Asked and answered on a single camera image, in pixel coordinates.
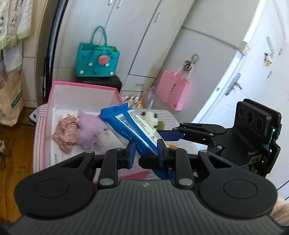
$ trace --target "cabinet handle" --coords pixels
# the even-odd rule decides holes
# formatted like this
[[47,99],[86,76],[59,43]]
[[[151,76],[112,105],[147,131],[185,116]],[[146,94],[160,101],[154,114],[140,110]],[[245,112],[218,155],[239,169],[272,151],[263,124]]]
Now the cabinet handle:
[[118,3],[118,5],[117,5],[117,7],[116,7],[116,8],[120,8],[120,6],[121,6],[122,2],[123,2],[123,0],[119,0],[119,3]]
[[158,14],[157,14],[157,17],[155,18],[155,23],[157,23],[157,21],[158,21],[158,18],[159,18],[159,16],[160,16],[160,12],[158,12]]
[[226,91],[226,93],[225,93],[226,96],[228,96],[228,95],[230,94],[231,90],[235,90],[235,87],[234,87],[235,85],[236,85],[237,87],[239,87],[240,90],[243,89],[243,88],[241,87],[241,85],[238,83],[240,77],[241,77],[241,74],[238,73],[238,74],[234,77],[233,81],[231,81],[231,83],[230,83],[230,85],[229,85],[229,87],[228,87],[228,89],[227,89],[227,91]]

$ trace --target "wooden floor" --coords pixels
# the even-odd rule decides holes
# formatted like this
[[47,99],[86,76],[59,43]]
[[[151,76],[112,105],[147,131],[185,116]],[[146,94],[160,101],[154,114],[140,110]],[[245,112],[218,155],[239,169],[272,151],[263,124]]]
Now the wooden floor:
[[11,149],[0,170],[0,225],[11,226],[21,215],[14,201],[17,183],[32,174],[32,153],[35,128],[26,120],[34,109],[24,108],[13,127],[0,125],[0,139]]

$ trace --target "blue wet wipes pack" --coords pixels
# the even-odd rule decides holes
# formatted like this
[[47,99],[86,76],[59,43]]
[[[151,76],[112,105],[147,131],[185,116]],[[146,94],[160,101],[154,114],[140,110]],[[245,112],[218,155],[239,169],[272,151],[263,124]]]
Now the blue wet wipes pack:
[[128,103],[102,109],[100,118],[123,144],[134,140],[140,156],[157,154],[157,140],[161,136]]

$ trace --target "teal tote bag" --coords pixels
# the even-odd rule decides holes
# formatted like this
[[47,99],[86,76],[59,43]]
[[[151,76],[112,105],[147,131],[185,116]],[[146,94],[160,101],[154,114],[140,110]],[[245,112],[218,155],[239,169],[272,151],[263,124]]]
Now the teal tote bag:
[[[95,33],[103,30],[104,44],[94,45]],[[96,27],[90,43],[80,43],[76,56],[75,74],[78,77],[112,77],[115,74],[120,52],[107,45],[107,37],[102,26]]]

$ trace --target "pink paper bag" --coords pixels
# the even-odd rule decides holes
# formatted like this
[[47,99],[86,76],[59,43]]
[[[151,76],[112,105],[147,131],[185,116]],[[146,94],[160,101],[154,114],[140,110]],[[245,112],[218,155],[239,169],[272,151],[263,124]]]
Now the pink paper bag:
[[181,111],[190,92],[190,83],[179,74],[180,68],[176,73],[164,71],[156,94],[160,99],[175,111]]

